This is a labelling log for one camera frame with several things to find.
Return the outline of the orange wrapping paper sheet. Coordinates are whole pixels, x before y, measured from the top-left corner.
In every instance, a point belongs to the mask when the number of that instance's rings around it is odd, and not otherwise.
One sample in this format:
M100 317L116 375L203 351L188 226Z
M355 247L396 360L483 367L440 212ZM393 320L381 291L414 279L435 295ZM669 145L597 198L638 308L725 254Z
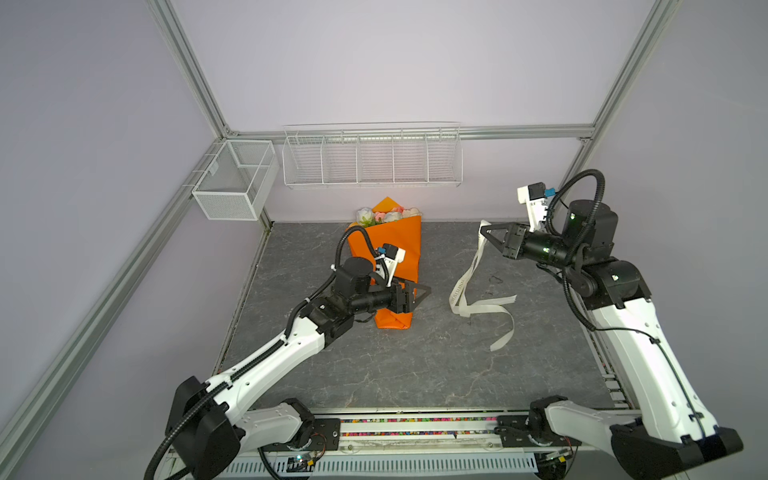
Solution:
M354 225L363 227L378 255L381 248L397 247L395 253L385 253L384 261L389 270L389 278L395 277L417 283L419 281L419 262L422 247L422 217L417 208L407 209L386 197L372 209L363 208L357 212ZM347 239L352 256L363 257L374 264L383 278L384 273L376 265L362 233L352 233ZM406 330L411 327L413 313L393 313L380 310L376 313L375 323L379 329Z

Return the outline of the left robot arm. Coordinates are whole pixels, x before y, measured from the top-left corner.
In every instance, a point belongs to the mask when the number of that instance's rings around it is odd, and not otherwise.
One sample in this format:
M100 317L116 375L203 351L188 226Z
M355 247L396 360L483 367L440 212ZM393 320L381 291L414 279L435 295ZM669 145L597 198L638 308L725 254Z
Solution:
M348 332L361 314L412 313L431 290L398 276L406 257L402 244L375 246L366 229L348 228L336 246L330 276L293 308L281 333L208 380L191 376L177 387L165 437L144 478L155 478L169 451L183 463L175 478L214 479L243 451L308 445L315 417L303 403L290 398L256 410L255 402Z

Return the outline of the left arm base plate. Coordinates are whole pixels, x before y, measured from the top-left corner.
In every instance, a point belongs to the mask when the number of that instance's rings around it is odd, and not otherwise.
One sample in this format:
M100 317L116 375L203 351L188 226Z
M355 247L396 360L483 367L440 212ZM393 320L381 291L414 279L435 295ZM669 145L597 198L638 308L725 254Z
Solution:
M288 444L273 443L264 450L268 452L287 451L337 451L341 440L339 418L315 419L310 427L300 431L296 439Z

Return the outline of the cream fake rose stem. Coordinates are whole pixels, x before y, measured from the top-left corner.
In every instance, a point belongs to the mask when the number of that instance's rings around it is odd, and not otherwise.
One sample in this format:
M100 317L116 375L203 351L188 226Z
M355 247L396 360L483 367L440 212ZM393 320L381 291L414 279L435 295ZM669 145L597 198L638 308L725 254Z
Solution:
M412 218L412 217L419 217L421 215L422 215L422 212L418 208L404 209L401 212L401 217L403 219L405 219L405 218Z

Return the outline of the white fake rose stem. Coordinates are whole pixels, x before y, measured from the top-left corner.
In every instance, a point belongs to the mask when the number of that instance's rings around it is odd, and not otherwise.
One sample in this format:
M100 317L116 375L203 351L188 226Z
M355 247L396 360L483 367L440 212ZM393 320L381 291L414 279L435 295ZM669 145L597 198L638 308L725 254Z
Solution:
M356 223L363 228L376 224L376 213L370 208L361 208L356 212Z

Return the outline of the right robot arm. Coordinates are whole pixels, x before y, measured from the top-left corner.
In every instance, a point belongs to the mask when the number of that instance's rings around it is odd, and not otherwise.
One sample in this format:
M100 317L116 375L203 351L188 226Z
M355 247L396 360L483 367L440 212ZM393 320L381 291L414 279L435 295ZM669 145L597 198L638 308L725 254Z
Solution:
M669 346L639 269L613 256L617 214L603 201L606 181L584 170L560 189L518 189L527 223L483 225L504 257L534 261L559 279L579 323L601 336L628 384L638 416L583 407L562 395L531 403L522 433L540 446L572 439L613 456L633 479L665 479L739 453L739 433L698 398Z

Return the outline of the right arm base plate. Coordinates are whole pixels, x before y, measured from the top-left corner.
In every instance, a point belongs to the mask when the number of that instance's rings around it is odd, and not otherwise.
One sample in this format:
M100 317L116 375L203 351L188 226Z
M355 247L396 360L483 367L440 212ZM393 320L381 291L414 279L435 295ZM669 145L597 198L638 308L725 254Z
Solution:
M528 414L499 415L493 429L504 448L575 448L581 442L570 437L557 436L549 430L534 434L528 425Z

